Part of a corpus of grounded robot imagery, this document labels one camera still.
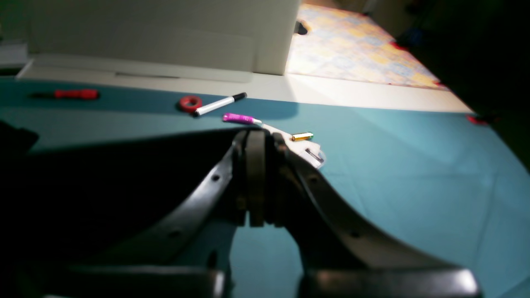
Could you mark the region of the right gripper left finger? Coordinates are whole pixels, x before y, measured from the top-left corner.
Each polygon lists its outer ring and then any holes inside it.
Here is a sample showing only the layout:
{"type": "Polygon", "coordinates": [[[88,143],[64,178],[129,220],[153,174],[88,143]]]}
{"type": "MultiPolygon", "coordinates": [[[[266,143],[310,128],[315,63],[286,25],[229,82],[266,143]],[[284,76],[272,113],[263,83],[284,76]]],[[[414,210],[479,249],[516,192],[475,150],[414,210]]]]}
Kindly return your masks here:
{"type": "Polygon", "coordinates": [[[265,224],[265,131],[239,130],[182,203],[153,226],[51,273],[48,298],[228,298],[238,226],[265,224]]]}

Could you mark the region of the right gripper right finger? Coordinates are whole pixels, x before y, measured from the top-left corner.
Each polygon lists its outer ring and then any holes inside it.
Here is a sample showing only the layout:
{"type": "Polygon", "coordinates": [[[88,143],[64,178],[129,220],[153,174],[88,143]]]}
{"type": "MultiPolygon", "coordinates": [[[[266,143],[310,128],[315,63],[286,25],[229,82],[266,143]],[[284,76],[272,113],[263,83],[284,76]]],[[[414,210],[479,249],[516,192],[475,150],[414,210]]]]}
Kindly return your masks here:
{"type": "Polygon", "coordinates": [[[371,223],[320,171],[271,135],[271,222],[298,245],[301,298],[481,298],[471,270],[425,253],[371,223]]]}

